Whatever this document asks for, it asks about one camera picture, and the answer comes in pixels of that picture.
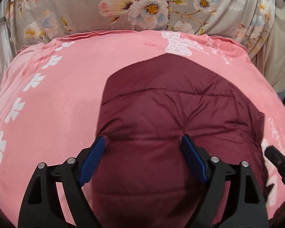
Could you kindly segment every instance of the floral fabric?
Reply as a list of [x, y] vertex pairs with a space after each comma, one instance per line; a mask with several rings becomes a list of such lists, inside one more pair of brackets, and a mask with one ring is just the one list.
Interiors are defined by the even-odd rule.
[[9, 0], [15, 50], [95, 30], [131, 29], [220, 35], [253, 58], [274, 22], [275, 0]]

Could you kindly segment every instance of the silver pin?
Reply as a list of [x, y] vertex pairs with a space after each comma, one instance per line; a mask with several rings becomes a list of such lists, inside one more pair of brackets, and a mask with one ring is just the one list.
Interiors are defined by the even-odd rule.
[[219, 162], [219, 158], [216, 157], [216, 156], [213, 156], [213, 157], [211, 157], [211, 161], [212, 161], [213, 163], [217, 163], [217, 162]]
[[249, 164], [248, 164], [248, 162], [247, 162], [247, 161], [243, 161], [243, 162], [242, 162], [242, 166], [244, 166], [244, 167], [248, 167], [248, 166], [249, 166]]
[[40, 163], [40, 164], [38, 165], [38, 168], [39, 168], [39, 169], [42, 169], [42, 168], [44, 168], [45, 166], [46, 166], [45, 163]]
[[68, 164], [74, 164], [75, 161], [76, 161], [75, 158], [68, 158], [67, 163], [68, 163]]

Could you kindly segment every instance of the black object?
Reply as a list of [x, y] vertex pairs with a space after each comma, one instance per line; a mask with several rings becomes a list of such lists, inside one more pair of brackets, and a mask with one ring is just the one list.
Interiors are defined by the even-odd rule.
[[[79, 169], [97, 140], [99, 137], [76, 159], [70, 158], [71, 161], [68, 159], [61, 165], [50, 167], [45, 163], [38, 165], [23, 198], [18, 228], [102, 228], [78, 183]], [[181, 150], [192, 173], [206, 186], [185, 228], [269, 228], [265, 201], [248, 162], [232, 165], [218, 157], [210, 157], [204, 148], [194, 144], [189, 135], [182, 137]], [[265, 151], [265, 155], [277, 166], [285, 184], [285, 157], [273, 146]], [[212, 225], [225, 181], [231, 182], [227, 205], [222, 220]], [[65, 221], [56, 182], [63, 184], [77, 226]], [[272, 227], [285, 228], [285, 217]]]

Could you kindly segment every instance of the pink fabric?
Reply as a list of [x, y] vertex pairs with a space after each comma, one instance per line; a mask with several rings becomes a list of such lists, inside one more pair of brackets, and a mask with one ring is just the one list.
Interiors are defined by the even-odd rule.
[[[262, 146], [285, 154], [285, 109], [245, 49], [222, 37], [178, 32], [111, 31], [76, 34], [21, 51], [0, 93], [0, 208], [17, 224], [28, 181], [39, 162], [61, 164], [94, 141], [107, 78], [130, 64], [164, 53], [183, 55], [235, 84], [263, 113]], [[268, 213], [285, 200], [285, 187], [267, 163], [274, 182]], [[91, 200], [91, 186], [84, 187]], [[63, 209], [71, 221], [63, 194]]]

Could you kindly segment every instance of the blue gripper pad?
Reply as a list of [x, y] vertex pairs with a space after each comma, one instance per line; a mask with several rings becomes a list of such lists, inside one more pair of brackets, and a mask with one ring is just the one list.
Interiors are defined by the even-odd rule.
[[205, 184], [208, 181], [207, 166], [186, 135], [182, 137], [181, 150], [193, 175], [198, 181]]
[[80, 176], [78, 179], [78, 184], [80, 187], [91, 181], [91, 178], [102, 158], [104, 150], [105, 140], [104, 138], [100, 137], [80, 167]]

